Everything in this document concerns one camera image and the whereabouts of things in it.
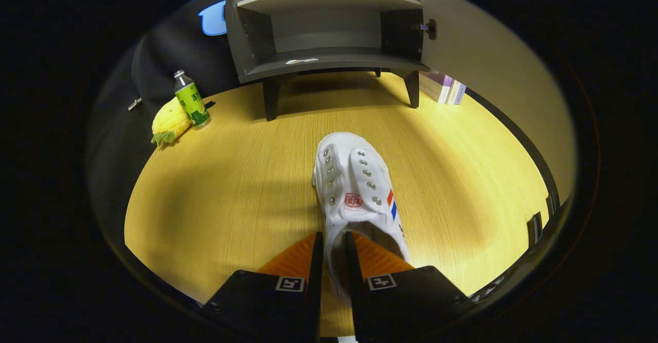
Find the metal hinge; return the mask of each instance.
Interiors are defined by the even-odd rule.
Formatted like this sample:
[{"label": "metal hinge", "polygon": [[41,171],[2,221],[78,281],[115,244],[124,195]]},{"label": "metal hinge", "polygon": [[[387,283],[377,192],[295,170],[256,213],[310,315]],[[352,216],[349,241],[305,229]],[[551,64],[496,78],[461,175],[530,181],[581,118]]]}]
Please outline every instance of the metal hinge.
[{"label": "metal hinge", "polygon": [[416,24],[414,25],[414,29],[427,32],[427,36],[430,40],[436,41],[436,20],[430,19],[427,24]]},{"label": "metal hinge", "polygon": [[127,109],[128,109],[129,111],[131,111],[131,110],[132,110],[135,106],[137,106],[137,104],[139,104],[139,103],[141,103],[141,97],[140,97],[139,99],[136,99],[135,101],[133,101],[132,104],[130,104],[130,105],[127,107]]}]

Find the book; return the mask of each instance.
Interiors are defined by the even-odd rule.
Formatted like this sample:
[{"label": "book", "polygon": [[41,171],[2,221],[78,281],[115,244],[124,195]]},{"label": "book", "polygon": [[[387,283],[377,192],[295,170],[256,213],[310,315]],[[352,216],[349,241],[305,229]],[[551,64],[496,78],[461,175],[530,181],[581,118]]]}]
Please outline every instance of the book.
[{"label": "book", "polygon": [[459,93],[459,88],[461,87],[461,82],[458,80],[453,80],[452,85],[450,86],[450,91],[448,92],[448,99],[446,104],[454,105],[454,101]]},{"label": "book", "polygon": [[437,72],[421,71],[418,75],[418,84],[422,92],[436,102],[446,102],[452,77]]},{"label": "book", "polygon": [[462,83],[461,86],[459,86],[459,91],[456,93],[456,99],[454,100],[455,105],[461,104],[461,99],[464,98],[465,92],[466,92],[466,85]]}]

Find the pineapple leaves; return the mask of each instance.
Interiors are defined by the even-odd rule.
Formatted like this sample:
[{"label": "pineapple leaves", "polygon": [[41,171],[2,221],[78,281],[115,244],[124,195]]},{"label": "pineapple leaves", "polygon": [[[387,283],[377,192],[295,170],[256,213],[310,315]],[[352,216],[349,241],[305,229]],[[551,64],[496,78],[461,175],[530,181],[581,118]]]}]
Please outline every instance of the pineapple leaves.
[{"label": "pineapple leaves", "polygon": [[162,145],[163,141],[166,143],[173,143],[176,137],[177,137],[176,133],[174,133],[173,131],[166,131],[166,132],[162,132],[161,134],[153,135],[153,138],[151,139],[151,143],[156,143],[159,147]]}]

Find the plush pineapple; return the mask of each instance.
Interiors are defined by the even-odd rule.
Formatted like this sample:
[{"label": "plush pineapple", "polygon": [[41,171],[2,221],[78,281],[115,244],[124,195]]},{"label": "plush pineapple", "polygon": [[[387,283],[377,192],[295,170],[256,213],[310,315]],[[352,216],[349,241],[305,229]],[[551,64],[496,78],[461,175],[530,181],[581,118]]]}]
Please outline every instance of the plush pineapple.
[{"label": "plush pineapple", "polygon": [[163,141],[172,143],[190,127],[190,124],[190,116],[180,106],[178,99],[174,97],[162,106],[158,114],[155,114],[151,127],[153,130],[151,143],[156,143],[158,146],[161,146]]}]

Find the bottle label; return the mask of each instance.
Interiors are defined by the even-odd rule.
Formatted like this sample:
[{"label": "bottle label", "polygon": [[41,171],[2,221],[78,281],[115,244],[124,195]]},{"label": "bottle label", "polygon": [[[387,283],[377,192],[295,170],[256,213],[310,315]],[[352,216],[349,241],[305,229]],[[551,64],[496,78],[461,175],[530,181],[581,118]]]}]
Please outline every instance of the bottle label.
[{"label": "bottle label", "polygon": [[192,125],[200,125],[210,118],[210,114],[206,110],[202,96],[199,94],[197,85],[194,82],[176,91],[176,98],[185,113],[188,114]]}]

